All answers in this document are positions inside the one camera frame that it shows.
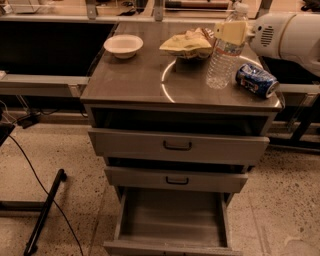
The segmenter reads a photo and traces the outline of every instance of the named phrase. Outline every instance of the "soda can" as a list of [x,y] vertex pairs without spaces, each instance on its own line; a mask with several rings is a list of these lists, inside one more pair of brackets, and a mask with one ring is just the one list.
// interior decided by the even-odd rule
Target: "soda can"
[[237,84],[262,98],[270,98],[279,86],[277,78],[252,63],[243,64],[236,74]]

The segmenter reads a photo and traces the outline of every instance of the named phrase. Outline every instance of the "metal handle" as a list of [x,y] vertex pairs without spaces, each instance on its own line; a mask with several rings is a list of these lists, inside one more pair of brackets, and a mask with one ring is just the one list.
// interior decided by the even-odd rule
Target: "metal handle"
[[189,184],[189,178],[186,178],[183,181],[170,181],[169,177],[166,176],[166,182],[170,185],[188,185]]
[[192,142],[189,142],[186,146],[173,146],[169,145],[167,141],[163,141],[163,147],[168,150],[180,150],[180,151],[189,151],[192,148]]

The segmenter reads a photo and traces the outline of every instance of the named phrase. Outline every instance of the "open drawer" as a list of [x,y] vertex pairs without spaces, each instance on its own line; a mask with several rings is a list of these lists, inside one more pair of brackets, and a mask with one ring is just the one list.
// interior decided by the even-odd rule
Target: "open drawer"
[[239,193],[248,175],[201,171],[154,170],[108,166],[110,185],[219,193]]
[[220,193],[127,188],[110,255],[242,255],[232,251]]
[[267,137],[89,129],[98,156],[198,163],[255,165]]

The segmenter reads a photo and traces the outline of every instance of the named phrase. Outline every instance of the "speckled floor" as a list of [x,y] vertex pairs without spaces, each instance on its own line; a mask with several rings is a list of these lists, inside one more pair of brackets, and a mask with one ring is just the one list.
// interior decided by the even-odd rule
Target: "speckled floor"
[[[46,189],[63,168],[67,180],[56,202],[77,235],[85,256],[107,256],[103,242],[113,239],[119,202],[95,156],[87,125],[36,124],[17,127],[21,145]],[[41,201],[46,194],[15,143],[0,148],[0,199]],[[320,157],[317,153],[269,147],[249,180],[228,207],[232,247],[245,256],[320,255]],[[0,255],[23,255],[37,214],[0,213]],[[81,255],[55,205],[35,255]]]

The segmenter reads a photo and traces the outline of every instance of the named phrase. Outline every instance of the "crumpled paper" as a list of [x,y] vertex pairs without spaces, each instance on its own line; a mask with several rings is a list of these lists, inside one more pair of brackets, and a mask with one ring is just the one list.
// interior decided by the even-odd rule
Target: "crumpled paper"
[[196,28],[174,35],[159,49],[183,59],[207,59],[213,51],[213,45],[213,31],[208,28]]

